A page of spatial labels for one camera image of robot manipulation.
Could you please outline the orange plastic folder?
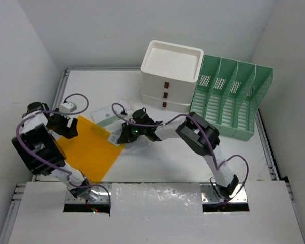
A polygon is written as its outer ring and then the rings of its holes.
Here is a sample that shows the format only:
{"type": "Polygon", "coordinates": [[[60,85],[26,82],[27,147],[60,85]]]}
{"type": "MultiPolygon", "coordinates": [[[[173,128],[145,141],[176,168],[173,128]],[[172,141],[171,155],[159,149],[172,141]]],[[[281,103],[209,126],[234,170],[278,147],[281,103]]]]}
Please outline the orange plastic folder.
{"type": "Polygon", "coordinates": [[[66,162],[80,170],[92,183],[100,183],[124,149],[116,145],[113,135],[83,116],[78,117],[78,135],[72,139],[63,136],[58,144],[66,155],[66,162]]]}

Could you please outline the white three-drawer storage box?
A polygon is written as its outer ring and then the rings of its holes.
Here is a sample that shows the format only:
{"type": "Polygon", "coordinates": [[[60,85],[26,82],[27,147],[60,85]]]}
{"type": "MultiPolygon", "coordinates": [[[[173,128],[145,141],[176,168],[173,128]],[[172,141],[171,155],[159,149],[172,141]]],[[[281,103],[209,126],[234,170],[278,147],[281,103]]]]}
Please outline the white three-drawer storage box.
{"type": "Polygon", "coordinates": [[[143,103],[189,112],[203,59],[202,49],[152,40],[140,67],[143,103]]]}

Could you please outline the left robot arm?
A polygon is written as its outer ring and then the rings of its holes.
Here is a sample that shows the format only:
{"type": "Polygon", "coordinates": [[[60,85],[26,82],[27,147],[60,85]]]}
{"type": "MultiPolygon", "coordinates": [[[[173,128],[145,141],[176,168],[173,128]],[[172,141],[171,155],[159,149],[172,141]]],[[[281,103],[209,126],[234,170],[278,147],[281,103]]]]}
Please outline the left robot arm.
{"type": "Polygon", "coordinates": [[[89,180],[66,162],[66,154],[50,133],[73,139],[78,136],[78,119],[61,115],[58,109],[50,113],[48,105],[41,102],[30,103],[22,118],[19,134],[11,142],[28,170],[33,175],[58,179],[75,198],[89,199],[89,180]]]}

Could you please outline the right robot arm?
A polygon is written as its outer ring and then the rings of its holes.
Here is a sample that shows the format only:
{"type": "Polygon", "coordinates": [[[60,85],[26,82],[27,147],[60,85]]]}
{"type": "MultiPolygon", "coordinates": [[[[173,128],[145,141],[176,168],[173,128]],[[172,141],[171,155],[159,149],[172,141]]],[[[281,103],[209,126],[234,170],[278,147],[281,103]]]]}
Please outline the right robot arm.
{"type": "Polygon", "coordinates": [[[180,138],[197,155],[204,158],[215,178],[218,193],[229,199],[238,186],[236,174],[228,166],[228,160],[220,148],[219,131],[195,112],[180,114],[168,122],[154,121],[142,108],[125,119],[126,112],[117,115],[124,122],[118,144],[132,143],[140,136],[146,136],[152,142],[180,138]]]}

